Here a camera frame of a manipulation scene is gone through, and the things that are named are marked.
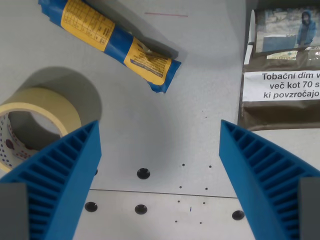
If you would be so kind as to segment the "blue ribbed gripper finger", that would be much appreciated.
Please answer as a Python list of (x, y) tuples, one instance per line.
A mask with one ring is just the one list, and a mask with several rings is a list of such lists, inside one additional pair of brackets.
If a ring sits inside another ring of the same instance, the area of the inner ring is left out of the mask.
[(257, 240), (298, 240), (298, 184), (320, 172), (273, 142), (220, 122), (219, 157)]
[(99, 122), (60, 138), (4, 175), (26, 185), (30, 240), (71, 240), (102, 157)]

